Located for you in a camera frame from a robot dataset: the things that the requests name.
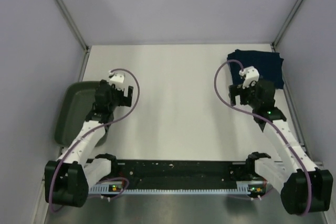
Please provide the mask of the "navy blue t-shirt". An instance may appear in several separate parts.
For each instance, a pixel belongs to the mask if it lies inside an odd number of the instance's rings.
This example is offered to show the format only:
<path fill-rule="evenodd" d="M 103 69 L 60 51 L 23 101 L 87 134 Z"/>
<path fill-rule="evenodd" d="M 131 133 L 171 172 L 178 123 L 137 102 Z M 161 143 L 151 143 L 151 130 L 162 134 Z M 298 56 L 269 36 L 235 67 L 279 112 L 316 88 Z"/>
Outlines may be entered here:
<path fill-rule="evenodd" d="M 283 89 L 284 82 L 282 78 L 283 59 L 277 52 L 238 50 L 227 56 L 227 60 L 238 60 L 247 67 L 255 67 L 260 76 L 274 83 L 276 89 Z"/>

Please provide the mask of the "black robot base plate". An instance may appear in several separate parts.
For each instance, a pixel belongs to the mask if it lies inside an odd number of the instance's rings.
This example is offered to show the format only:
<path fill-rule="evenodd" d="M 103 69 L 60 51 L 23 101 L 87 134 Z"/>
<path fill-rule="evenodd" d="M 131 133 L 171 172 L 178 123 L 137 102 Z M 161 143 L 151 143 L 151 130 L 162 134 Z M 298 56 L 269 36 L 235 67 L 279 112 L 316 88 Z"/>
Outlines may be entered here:
<path fill-rule="evenodd" d="M 124 177 L 129 189 L 220 189 L 236 182 L 264 180 L 249 174 L 245 162 L 120 159 L 106 178 Z"/>

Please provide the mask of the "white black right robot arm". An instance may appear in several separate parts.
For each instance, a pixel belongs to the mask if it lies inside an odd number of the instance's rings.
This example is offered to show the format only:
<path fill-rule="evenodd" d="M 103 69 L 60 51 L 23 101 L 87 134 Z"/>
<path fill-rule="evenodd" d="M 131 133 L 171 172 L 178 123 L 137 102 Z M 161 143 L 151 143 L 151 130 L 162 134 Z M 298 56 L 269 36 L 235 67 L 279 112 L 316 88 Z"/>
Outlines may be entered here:
<path fill-rule="evenodd" d="M 252 180 L 262 177 L 269 182 L 280 193 L 282 205 L 291 215 L 327 211 L 333 176 L 327 169 L 320 169 L 305 153 L 284 113 L 275 106 L 275 91 L 274 84 L 264 79 L 253 81 L 247 87 L 229 86 L 230 105 L 235 106 L 239 97 L 241 105 L 252 108 L 250 115 L 282 162 L 278 165 L 270 155 L 253 152 L 246 159 L 245 174 Z"/>

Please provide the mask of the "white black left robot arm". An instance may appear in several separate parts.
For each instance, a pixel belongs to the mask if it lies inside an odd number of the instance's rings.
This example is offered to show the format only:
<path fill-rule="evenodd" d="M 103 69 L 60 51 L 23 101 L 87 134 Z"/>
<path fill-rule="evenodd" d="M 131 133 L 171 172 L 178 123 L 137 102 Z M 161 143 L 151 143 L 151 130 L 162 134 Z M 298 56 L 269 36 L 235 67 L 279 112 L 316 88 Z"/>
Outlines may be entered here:
<path fill-rule="evenodd" d="M 88 163 L 97 143 L 107 135 L 111 124 L 117 122 L 113 112 L 119 106 L 134 109 L 133 87 L 124 95 L 124 76 L 117 74 L 109 80 L 93 82 L 94 101 L 82 127 L 68 147 L 56 161 L 45 166 L 45 200 L 49 204 L 82 207 L 89 190 L 102 178 L 114 180 L 119 174 L 117 159 L 110 154 L 99 154 Z"/>

